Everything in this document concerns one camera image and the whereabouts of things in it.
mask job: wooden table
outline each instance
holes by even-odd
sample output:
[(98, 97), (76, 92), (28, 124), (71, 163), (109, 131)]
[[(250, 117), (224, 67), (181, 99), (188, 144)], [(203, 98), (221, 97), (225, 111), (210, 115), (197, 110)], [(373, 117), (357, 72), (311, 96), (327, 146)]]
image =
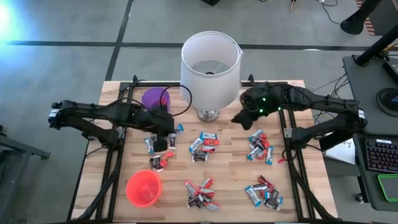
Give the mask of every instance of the wooden table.
[[(304, 86), (302, 80), (288, 81), (291, 85)], [(120, 82), (104, 82), (99, 103), (107, 105), (118, 97)], [(133, 97), (141, 100), (142, 94), (148, 88), (135, 88)], [(187, 106), (180, 96), (179, 88), (171, 88), (172, 114)], [(163, 182), (163, 192), (159, 201), (149, 208), (136, 208), (126, 198), (125, 187), (128, 179), (135, 172), (149, 167), (149, 154), (143, 139), (149, 133), (135, 129), (127, 130), (124, 147), (121, 175), (119, 178), (118, 196), (116, 199), (114, 222), (291, 222), (297, 221), (297, 215), (292, 196), (287, 162), (278, 164), (284, 150), (284, 140), (281, 133), (280, 119), (277, 113), (262, 117), (254, 123), (249, 131), (243, 130), (240, 124), (234, 124), (230, 119), (240, 111), (241, 105), (236, 100), (221, 110), (220, 117), (214, 123), (202, 123), (198, 120), (196, 111), (189, 109), (183, 115), (175, 117), (175, 124), (182, 123), (185, 131), (177, 136), (175, 157), (159, 175)], [(295, 112), (297, 126), (308, 127), (313, 125), (312, 112), (306, 110)], [(110, 128), (107, 121), (95, 121), (103, 128)], [(248, 136), (256, 130), (266, 132), (269, 142), (274, 146), (274, 163), (266, 165), (257, 159), (248, 161), (246, 155), (250, 152)], [(199, 137), (199, 133), (217, 133), (220, 145), (215, 154), (210, 154), (207, 162), (192, 162), (188, 151), (191, 143)], [(93, 141), (88, 146), (88, 152), (98, 148), (99, 142)], [(72, 218), (84, 212), (94, 199), (101, 185), (106, 149), (100, 150), (87, 157), (78, 193), (76, 195)], [(310, 188), (320, 203), (333, 216), (337, 217), (335, 203), (331, 194), (330, 184), (320, 151), (307, 148), (303, 150), (303, 158), (307, 168)], [(277, 212), (265, 206), (255, 208), (244, 188), (257, 183), (257, 176), (261, 174), (270, 179), (284, 197), (282, 209)], [(207, 177), (214, 178), (214, 201), (220, 203), (221, 210), (211, 212), (206, 208), (187, 208), (188, 192), (184, 186), (186, 179), (200, 185)], [(303, 192), (300, 197), (305, 217), (307, 207)], [(108, 198), (105, 198), (104, 207), (107, 209)]]

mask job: gray floor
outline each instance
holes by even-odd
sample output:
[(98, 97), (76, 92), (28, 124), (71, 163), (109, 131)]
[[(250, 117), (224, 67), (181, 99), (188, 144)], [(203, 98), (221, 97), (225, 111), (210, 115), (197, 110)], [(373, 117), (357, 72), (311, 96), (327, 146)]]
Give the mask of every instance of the gray floor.
[[(0, 40), (115, 42), (127, 0), (5, 1), (9, 26)], [(125, 42), (182, 43), (204, 30), (229, 34), (240, 44), (369, 46), (379, 37), (364, 31), (345, 34), (313, 0), (221, 0), (210, 7), (199, 0), (135, 0)], [(336, 21), (357, 10), (354, 0), (328, 8)], [(51, 151), (47, 161), (32, 158), (18, 191), (11, 223), (61, 222), (67, 217), (87, 144), (78, 131), (48, 128), (53, 102), (97, 102), (112, 47), (0, 45), (0, 124), (11, 138)], [(318, 87), (340, 77), (347, 51), (244, 50), (243, 78), (304, 79)], [(122, 48), (113, 80), (179, 80), (180, 49)], [(322, 90), (330, 93), (333, 86)], [(351, 98), (349, 87), (340, 96)], [(354, 177), (330, 176), (338, 214), (344, 220), (394, 223), (395, 213), (359, 205)]]

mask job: keyboard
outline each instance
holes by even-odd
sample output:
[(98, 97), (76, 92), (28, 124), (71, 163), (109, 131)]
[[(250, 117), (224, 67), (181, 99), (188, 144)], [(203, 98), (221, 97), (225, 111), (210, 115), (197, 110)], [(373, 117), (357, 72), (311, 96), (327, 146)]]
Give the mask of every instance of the keyboard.
[(366, 139), (365, 146), (369, 170), (398, 174), (398, 144)]

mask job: orange bowl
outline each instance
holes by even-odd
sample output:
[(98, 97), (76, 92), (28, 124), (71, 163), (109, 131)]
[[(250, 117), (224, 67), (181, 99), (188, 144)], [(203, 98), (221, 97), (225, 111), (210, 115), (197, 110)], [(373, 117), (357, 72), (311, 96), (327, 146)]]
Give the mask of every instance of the orange bowl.
[(159, 199), (162, 193), (162, 181), (159, 175), (152, 170), (136, 172), (129, 179), (126, 186), (126, 195), (136, 207), (148, 207)]

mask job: purple cup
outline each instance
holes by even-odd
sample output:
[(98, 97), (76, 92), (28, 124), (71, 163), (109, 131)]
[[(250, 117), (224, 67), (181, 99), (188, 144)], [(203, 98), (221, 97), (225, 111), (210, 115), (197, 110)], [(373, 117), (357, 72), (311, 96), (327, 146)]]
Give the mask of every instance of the purple cup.
[[(142, 104), (144, 104), (149, 109), (155, 108), (160, 105), (160, 96), (163, 93), (164, 89), (160, 87), (150, 88), (145, 91), (141, 98)], [(167, 105), (167, 112), (170, 111), (170, 95), (166, 91), (162, 96), (163, 104)]]

